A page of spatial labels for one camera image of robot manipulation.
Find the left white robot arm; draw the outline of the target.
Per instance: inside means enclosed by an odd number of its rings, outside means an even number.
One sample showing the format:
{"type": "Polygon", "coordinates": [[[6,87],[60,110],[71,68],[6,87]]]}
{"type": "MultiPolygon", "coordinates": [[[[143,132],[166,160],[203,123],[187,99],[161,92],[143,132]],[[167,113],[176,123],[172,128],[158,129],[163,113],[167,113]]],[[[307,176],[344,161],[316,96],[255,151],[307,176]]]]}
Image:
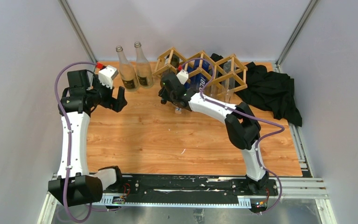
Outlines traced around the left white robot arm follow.
{"type": "Polygon", "coordinates": [[[62,204],[69,207],[101,201],[103,191],[118,193],[124,180],[118,166],[99,169],[90,174],[87,164],[87,133],[92,112],[101,106],[120,112],[126,105],[124,87],[112,96],[116,68],[108,66],[89,79],[88,70],[67,73],[68,87],[58,98],[62,119],[62,157],[57,179],[49,181],[48,191],[62,204]]]}

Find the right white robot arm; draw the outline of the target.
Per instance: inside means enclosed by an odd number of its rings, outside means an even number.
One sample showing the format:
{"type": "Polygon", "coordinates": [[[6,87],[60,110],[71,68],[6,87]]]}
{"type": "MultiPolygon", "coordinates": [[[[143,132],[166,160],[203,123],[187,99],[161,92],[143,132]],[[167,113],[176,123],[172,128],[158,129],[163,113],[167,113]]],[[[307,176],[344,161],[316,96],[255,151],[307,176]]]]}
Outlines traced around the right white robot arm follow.
{"type": "Polygon", "coordinates": [[[245,103],[228,104],[187,89],[181,74],[161,78],[161,105],[137,99],[118,115],[110,116],[111,133],[120,137],[120,149],[152,149],[155,155],[175,148],[201,146],[219,163],[229,150],[241,151],[248,190],[254,195],[266,189],[269,177],[258,153],[260,120],[245,103]]]}

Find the clear wine bottle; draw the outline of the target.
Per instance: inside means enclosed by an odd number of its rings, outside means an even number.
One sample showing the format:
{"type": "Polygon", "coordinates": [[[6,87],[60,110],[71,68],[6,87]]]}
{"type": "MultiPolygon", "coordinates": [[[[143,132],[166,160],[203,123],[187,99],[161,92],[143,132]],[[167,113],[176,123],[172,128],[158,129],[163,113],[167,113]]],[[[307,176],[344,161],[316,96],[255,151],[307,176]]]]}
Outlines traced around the clear wine bottle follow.
{"type": "Polygon", "coordinates": [[[137,91],[139,83],[134,67],[126,58],[122,46],[116,46],[116,52],[119,59],[119,73],[125,89],[130,92],[137,91]]]}
{"type": "Polygon", "coordinates": [[[151,88],[154,85],[151,65],[143,53],[141,42],[135,42],[134,47],[137,57],[136,69],[139,84],[144,88],[151,88]]]}

